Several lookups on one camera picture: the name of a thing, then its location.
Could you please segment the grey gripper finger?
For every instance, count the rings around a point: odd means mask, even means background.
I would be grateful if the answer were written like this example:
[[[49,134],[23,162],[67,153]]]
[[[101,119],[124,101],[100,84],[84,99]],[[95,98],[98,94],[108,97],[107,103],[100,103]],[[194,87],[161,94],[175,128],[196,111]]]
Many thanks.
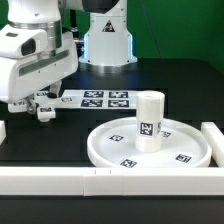
[[[62,85],[62,81],[59,80],[55,83],[53,83],[50,87],[49,87],[49,92],[47,94],[47,96],[51,99],[55,99],[59,97],[59,93],[60,93],[60,89],[61,89],[61,85]]]
[[[27,112],[31,115],[37,113],[37,104],[34,101],[32,100],[27,101]]]

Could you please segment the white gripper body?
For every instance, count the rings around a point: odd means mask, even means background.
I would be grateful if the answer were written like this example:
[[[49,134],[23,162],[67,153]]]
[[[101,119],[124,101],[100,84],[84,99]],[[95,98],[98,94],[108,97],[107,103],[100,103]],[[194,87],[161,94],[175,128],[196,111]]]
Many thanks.
[[[77,70],[76,45],[71,32],[62,45],[49,49],[43,29],[18,29],[6,25],[0,31],[0,101],[14,103],[54,84]]]

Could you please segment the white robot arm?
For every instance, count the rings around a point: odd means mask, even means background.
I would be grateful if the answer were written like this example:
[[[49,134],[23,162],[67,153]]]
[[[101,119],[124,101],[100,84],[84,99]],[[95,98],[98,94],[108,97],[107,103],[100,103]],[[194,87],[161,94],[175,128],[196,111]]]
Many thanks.
[[[137,61],[127,0],[8,0],[8,6],[8,24],[0,30],[1,102],[22,100],[34,112],[32,95],[46,87],[57,95],[61,80],[80,65],[111,72]],[[73,34],[62,29],[61,9],[90,14],[81,56]]]

